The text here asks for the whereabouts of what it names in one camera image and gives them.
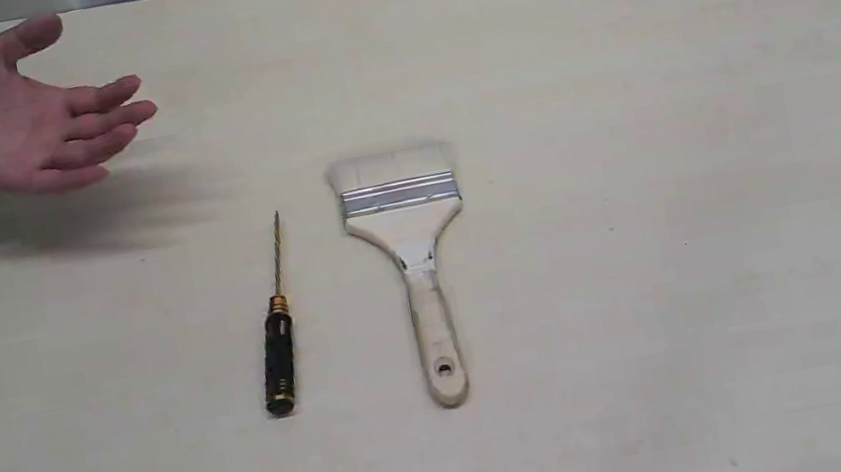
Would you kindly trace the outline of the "open bare human hand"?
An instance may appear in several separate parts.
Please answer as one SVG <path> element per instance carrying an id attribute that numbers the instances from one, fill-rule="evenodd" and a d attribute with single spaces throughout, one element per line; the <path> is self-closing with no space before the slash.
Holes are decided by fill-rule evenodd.
<path id="1" fill-rule="evenodd" d="M 21 73 L 19 63 L 63 30 L 60 16 L 46 14 L 0 33 L 0 191 L 51 194 L 103 181 L 107 161 L 157 114 L 155 102 L 136 98 L 135 74 L 67 88 Z"/>

